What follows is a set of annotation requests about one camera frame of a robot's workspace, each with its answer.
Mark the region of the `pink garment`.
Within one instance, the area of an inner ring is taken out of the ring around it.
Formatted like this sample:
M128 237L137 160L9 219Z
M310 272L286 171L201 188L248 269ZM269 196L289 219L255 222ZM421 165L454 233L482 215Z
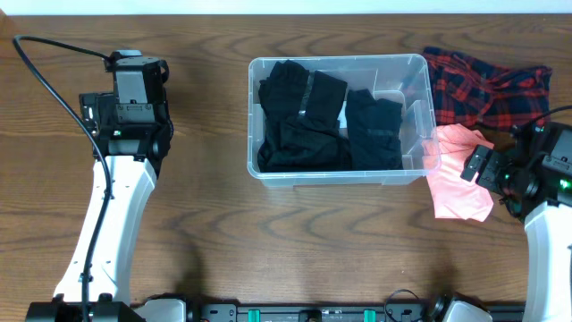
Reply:
M478 145L493 148L494 144L479 130L469 130L461 124L437 126L436 137L437 147L424 144L425 165L429 164L429 156L441 153L440 167L426 176L435 217L483 222L492 211L492 196L474 180L463 180L461 173L466 159Z

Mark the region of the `red plaid flannel shirt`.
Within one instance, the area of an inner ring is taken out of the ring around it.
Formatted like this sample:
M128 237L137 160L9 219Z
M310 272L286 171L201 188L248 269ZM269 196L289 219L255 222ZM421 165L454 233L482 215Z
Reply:
M426 47L435 121L509 131L549 111L552 68L510 69L457 51Z

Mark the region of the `clear plastic storage container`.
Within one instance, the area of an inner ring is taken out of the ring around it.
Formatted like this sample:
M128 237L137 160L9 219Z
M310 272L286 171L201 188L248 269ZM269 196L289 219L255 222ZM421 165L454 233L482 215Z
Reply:
M418 54L292 57L305 69L368 90L374 99L401 104L401 170L263 173L257 153L265 141L265 114L258 97L259 82L285 57L258 57L248 67L248 152L250 175L266 187L319 184L407 185L441 165L427 61Z

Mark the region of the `black trousers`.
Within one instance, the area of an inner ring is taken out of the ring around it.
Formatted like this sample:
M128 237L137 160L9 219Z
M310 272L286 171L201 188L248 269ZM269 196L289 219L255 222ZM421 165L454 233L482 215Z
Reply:
M291 60L275 64L260 81L258 96L265 113L265 142L257 163L263 173L347 171L348 141L337 130L299 118L311 71Z

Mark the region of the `dark navy garment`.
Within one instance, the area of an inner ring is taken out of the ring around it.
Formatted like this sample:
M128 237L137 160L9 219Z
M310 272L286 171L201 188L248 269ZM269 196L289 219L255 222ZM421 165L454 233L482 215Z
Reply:
M350 90L346 99L349 147L354 170L402 170L402 104L375 99L367 89Z

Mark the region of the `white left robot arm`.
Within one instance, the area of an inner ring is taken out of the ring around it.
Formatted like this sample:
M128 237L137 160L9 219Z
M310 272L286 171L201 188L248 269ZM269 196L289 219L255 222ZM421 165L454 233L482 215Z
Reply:
M122 103L112 92L80 95L81 118L97 143L94 183L78 244L51 301L28 321L185 321L189 304L158 295L130 305L130 271L142 214L173 134L163 99Z

